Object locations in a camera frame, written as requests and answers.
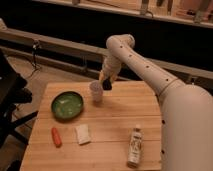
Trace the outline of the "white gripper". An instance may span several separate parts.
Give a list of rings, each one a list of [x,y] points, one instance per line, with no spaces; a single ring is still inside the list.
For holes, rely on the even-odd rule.
[[[119,65],[113,64],[105,60],[102,65],[102,69],[99,73],[99,81],[102,83],[102,87],[106,91],[112,89],[112,84],[119,74]]]

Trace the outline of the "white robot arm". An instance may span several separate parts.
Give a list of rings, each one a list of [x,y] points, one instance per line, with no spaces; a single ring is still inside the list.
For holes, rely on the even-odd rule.
[[[161,171],[213,171],[213,96],[142,57],[134,45],[130,34],[109,37],[100,79],[114,79],[126,64],[157,95],[162,114]]]

